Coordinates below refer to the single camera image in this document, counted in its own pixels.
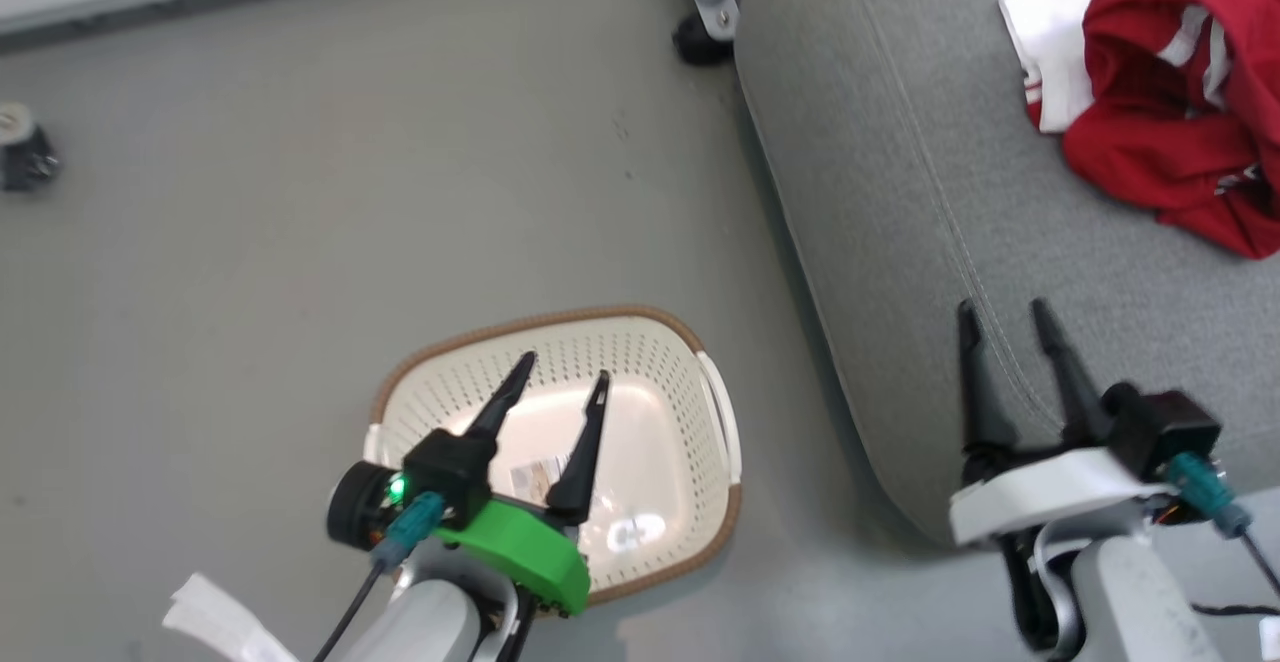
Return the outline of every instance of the teal cable connector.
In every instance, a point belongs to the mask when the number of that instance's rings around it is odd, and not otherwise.
[[[401,566],[417,543],[426,539],[444,519],[444,498],[434,492],[417,496],[399,517],[387,528],[387,537],[374,547],[370,557],[374,565],[383,565],[383,571]]]
[[[1180,452],[1169,461],[1165,480],[1178,488],[1183,502],[1213,521],[1226,539],[1244,535],[1253,524],[1248,511],[1236,505],[1235,493],[1219,479],[1210,464],[1190,452]]]

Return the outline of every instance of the green bracket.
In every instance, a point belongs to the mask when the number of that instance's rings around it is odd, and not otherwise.
[[[490,501],[465,530],[439,528],[445,544],[458,544],[472,557],[526,586],[543,603],[581,615],[591,575],[577,545],[530,512]]]

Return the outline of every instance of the green light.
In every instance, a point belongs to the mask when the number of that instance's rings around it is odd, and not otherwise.
[[[404,475],[396,475],[392,478],[392,483],[387,485],[387,498],[390,503],[398,505],[404,502],[404,488],[408,483],[404,481]]]

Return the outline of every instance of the gray floor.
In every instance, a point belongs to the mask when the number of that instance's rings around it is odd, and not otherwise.
[[[737,535],[526,659],[1028,658],[998,562],[928,548],[878,490],[732,70],[668,49],[687,6],[262,0],[0,58],[69,165],[0,202],[3,657],[211,659],[159,626],[201,570],[310,658],[366,567],[325,494],[394,362],[646,302],[733,394]],[[1243,554],[1181,562],[1263,598]],[[1233,658],[1251,625],[1216,627]]]

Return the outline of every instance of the gray sofa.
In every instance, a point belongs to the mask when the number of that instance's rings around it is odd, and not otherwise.
[[[1024,439],[1060,412],[1028,303],[1100,387],[1179,387],[1226,425],[1234,485],[1280,483],[1280,260],[1244,261],[1102,196],[1023,109],[996,0],[744,0],[737,67],[860,438],[948,538],[955,307],[978,301]]]

